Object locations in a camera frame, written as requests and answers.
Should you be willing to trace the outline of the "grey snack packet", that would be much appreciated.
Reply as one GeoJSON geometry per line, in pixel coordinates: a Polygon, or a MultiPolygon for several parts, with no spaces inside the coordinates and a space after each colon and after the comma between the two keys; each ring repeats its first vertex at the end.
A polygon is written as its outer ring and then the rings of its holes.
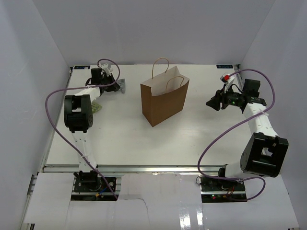
{"type": "Polygon", "coordinates": [[[126,81],[125,81],[125,79],[117,80],[117,84],[119,85],[119,91],[121,93],[125,93],[126,92],[126,81]]]}

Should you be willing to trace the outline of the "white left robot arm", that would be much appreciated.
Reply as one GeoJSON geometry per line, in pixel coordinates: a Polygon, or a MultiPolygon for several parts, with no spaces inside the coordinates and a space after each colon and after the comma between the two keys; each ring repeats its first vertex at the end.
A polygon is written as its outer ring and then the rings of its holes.
{"type": "Polygon", "coordinates": [[[94,122],[92,102],[104,92],[120,90],[112,71],[107,64],[91,69],[91,77],[87,80],[85,89],[64,98],[64,124],[71,132],[79,151],[79,171],[83,173],[89,173],[97,167],[88,135],[94,122]]]}

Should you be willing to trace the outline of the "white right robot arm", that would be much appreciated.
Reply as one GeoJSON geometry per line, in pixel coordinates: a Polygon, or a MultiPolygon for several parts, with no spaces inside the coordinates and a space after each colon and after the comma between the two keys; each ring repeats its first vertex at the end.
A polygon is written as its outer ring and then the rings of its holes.
{"type": "Polygon", "coordinates": [[[276,177],[280,173],[288,140],[281,138],[274,131],[268,114],[265,112],[266,102],[259,97],[260,81],[247,79],[243,89],[233,91],[234,77],[226,75],[222,78],[224,86],[217,90],[206,105],[219,111],[232,105],[239,107],[248,120],[251,138],[243,150],[240,161],[226,164],[219,169],[216,179],[217,187],[228,191],[234,185],[233,178],[276,177]]]}

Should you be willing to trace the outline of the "light green snack packet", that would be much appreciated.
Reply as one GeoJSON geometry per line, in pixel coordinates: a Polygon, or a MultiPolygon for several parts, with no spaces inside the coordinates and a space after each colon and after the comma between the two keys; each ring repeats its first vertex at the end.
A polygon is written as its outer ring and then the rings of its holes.
{"type": "Polygon", "coordinates": [[[100,104],[96,103],[96,102],[92,102],[91,107],[92,107],[92,113],[93,114],[102,109],[102,106],[100,104]]]}

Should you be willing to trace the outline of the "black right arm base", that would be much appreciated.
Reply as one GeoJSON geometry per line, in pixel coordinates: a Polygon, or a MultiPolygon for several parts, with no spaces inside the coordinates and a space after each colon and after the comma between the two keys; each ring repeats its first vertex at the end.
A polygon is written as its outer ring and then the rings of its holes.
{"type": "Polygon", "coordinates": [[[246,189],[243,182],[216,180],[198,176],[196,185],[201,189],[202,203],[246,202],[246,189]]]}

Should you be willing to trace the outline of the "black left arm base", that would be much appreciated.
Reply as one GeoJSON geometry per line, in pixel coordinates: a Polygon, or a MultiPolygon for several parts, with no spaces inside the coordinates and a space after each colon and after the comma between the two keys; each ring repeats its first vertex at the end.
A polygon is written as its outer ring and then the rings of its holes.
{"type": "Polygon", "coordinates": [[[74,192],[111,192],[106,182],[94,171],[74,172],[75,185],[74,192]]]}

